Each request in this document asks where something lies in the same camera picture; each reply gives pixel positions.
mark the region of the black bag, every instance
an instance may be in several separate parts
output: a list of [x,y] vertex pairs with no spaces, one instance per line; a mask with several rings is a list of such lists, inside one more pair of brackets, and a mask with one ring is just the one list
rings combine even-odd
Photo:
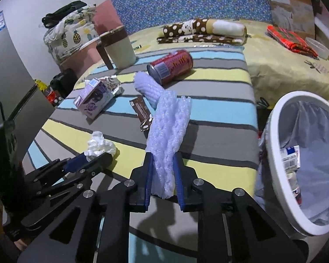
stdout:
[[50,86],[54,91],[58,91],[62,98],[72,92],[74,85],[77,83],[78,78],[71,68],[57,74],[50,82]]
[[58,9],[53,14],[47,14],[45,17],[41,19],[41,21],[43,22],[45,28],[51,29],[54,26],[56,26],[60,22],[60,20],[62,20],[65,16],[86,5],[87,4],[82,1],[74,1],[68,4],[67,6]]

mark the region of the crumpled tissue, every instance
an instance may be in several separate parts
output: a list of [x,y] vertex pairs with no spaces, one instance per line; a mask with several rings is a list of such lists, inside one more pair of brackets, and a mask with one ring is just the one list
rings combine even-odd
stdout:
[[88,149],[84,151],[84,155],[90,162],[103,153],[110,153],[112,157],[116,154],[116,146],[112,141],[104,138],[104,135],[100,131],[94,131],[91,139],[88,141]]

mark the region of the trash can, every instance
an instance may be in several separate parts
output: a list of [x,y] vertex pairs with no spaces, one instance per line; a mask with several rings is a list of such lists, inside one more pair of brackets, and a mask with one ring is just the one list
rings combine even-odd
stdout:
[[[268,164],[263,165],[262,161],[260,171],[268,170],[267,181],[272,182],[275,198],[292,227],[306,236],[329,232],[329,102],[304,91],[283,96],[269,115],[261,143]],[[292,193],[280,152],[281,148],[297,145],[301,205]],[[266,179],[257,178],[256,201],[265,208],[266,191],[261,192],[264,187],[258,187],[263,183],[267,184]]]

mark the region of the purple carton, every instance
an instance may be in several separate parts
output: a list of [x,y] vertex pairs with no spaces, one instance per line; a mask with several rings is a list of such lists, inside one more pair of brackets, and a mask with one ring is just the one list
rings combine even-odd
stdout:
[[74,105],[87,117],[95,119],[112,98],[112,92],[101,80],[94,78],[74,99]]

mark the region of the white wall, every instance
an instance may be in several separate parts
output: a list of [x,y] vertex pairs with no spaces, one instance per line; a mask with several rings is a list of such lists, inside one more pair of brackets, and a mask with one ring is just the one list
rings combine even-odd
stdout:
[[[49,83],[60,72],[43,42],[46,32],[41,19],[75,0],[1,0],[6,26],[16,50],[34,79]],[[97,4],[105,0],[81,0]]]

